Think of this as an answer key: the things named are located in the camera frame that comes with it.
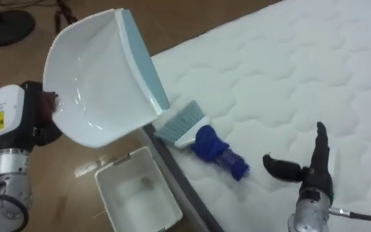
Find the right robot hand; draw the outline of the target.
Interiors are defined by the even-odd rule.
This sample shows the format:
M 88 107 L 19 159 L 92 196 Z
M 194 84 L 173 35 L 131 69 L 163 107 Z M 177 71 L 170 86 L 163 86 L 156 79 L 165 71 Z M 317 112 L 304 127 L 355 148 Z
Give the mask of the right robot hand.
M 317 136 L 310 166 L 301 167 L 292 161 L 274 159 L 269 153 L 262 157 L 262 162 L 272 177 L 285 182 L 300 182 L 300 191 L 305 188 L 322 191 L 328 197 L 331 206 L 334 201 L 334 185 L 328 170 L 330 147 L 327 129 L 322 122 L 317 122 L 316 126 Z

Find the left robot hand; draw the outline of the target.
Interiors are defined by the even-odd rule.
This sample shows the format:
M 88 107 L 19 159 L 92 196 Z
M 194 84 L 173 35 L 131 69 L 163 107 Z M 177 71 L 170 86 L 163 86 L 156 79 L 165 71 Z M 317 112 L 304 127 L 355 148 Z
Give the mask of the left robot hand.
M 55 142 L 62 132 L 51 118 L 49 103 L 55 97 L 43 84 L 25 81 L 0 88 L 0 150 L 31 152 L 35 146 Z

